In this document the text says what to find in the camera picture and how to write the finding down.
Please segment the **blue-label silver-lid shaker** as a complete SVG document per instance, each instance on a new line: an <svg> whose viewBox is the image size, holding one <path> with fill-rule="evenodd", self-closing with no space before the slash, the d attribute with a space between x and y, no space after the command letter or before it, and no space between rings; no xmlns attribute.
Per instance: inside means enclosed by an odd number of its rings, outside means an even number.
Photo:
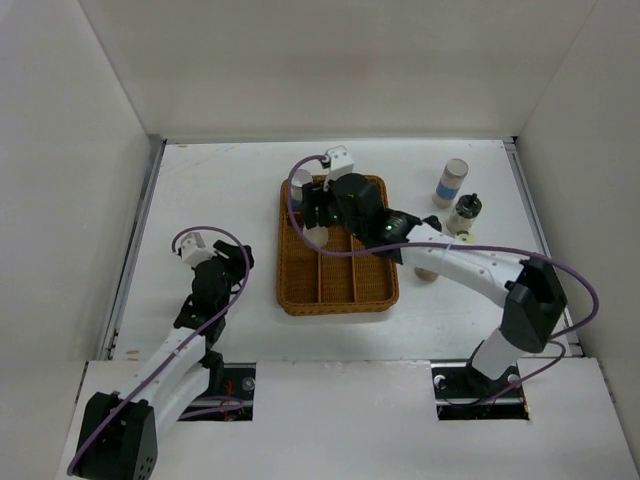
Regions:
<svg viewBox="0 0 640 480"><path fill-rule="evenodd" d="M312 181L312 174L305 169L300 168L294 173L290 185L291 207L294 212L299 210L303 201L303 186Z"/></svg>

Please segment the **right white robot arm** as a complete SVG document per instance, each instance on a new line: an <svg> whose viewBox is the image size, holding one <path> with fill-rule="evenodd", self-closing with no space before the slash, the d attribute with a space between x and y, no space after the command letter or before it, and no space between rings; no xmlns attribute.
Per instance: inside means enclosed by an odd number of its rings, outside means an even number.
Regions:
<svg viewBox="0 0 640 480"><path fill-rule="evenodd" d="M483 396L526 353L542 352L567 304L553 266L524 253L521 260L492 246L468 245L420 218L386 207L366 177L348 173L302 188L299 212L306 228L342 225L374 254L428 270L491 300L500 325L481 342L464 370L464 384Z"/></svg>

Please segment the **black-lid glass jar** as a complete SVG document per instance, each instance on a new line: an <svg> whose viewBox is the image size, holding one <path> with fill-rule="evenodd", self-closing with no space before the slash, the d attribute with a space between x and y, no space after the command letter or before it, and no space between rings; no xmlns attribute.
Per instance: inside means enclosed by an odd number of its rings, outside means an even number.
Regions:
<svg viewBox="0 0 640 480"><path fill-rule="evenodd" d="M303 227L303 235L306 240L315 247L323 249L329 240L329 231L326 227L316 226L313 228Z"/></svg>

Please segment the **blue-label beige-lid shaker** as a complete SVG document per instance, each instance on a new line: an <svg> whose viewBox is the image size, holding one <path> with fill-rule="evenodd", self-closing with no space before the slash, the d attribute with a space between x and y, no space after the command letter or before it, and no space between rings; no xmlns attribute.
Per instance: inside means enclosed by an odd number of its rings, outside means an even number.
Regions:
<svg viewBox="0 0 640 480"><path fill-rule="evenodd" d="M469 165L460 158L447 161L444 170L432 195L433 203L439 208L450 207L469 172Z"/></svg>

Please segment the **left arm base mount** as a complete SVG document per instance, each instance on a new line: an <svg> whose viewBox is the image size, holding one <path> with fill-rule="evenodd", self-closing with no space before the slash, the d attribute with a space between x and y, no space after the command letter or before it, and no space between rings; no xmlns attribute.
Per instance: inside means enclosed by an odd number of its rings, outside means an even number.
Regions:
<svg viewBox="0 0 640 480"><path fill-rule="evenodd" d="M180 421L241 422L253 420L257 367L255 363L228 363L210 352L201 361L209 370L209 386L179 417Z"/></svg>

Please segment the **pink-lid condiment bottle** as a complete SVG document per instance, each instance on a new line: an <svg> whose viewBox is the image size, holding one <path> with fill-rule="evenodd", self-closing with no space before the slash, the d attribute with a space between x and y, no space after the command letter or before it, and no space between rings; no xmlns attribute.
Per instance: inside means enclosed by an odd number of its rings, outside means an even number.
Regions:
<svg viewBox="0 0 640 480"><path fill-rule="evenodd" d="M427 283L432 283L439 278L437 273L419 267L414 268L414 274L417 278Z"/></svg>

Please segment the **yellow-lid condiment bottle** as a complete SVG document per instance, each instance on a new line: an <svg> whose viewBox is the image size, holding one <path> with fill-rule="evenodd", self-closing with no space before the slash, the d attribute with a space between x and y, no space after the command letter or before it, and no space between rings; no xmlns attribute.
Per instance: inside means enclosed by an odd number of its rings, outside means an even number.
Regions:
<svg viewBox="0 0 640 480"><path fill-rule="evenodd" d="M471 244L474 242L474 237L470 234L469 231L459 231L455 234L455 238L461 242Z"/></svg>

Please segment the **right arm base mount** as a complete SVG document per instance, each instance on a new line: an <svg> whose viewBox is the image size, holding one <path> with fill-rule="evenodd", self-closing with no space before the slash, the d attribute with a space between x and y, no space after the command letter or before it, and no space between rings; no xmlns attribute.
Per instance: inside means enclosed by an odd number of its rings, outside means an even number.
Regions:
<svg viewBox="0 0 640 480"><path fill-rule="evenodd" d="M474 373L464 362L432 362L436 414L441 421L529 420L520 371L512 365L498 380Z"/></svg>

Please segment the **black-knob glass grinder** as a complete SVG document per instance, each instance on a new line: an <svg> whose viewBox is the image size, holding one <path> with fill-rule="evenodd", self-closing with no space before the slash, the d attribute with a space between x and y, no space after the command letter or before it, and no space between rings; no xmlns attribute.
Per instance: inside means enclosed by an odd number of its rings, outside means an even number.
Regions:
<svg viewBox="0 0 640 480"><path fill-rule="evenodd" d="M446 221L447 230L456 236L468 232L482 210L482 202L477 193L466 194L459 198Z"/></svg>

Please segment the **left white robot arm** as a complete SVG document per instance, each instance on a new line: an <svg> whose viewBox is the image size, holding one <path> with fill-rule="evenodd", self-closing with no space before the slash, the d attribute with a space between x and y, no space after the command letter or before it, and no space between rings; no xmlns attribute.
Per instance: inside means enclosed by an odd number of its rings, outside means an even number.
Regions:
<svg viewBox="0 0 640 480"><path fill-rule="evenodd" d="M161 435L199 395L224 387L213 346L225 316L254 266L250 246L218 240L207 247L189 234L173 251L191 268L191 292L161 346L124 384L87 401L67 475L80 479L148 479Z"/></svg>

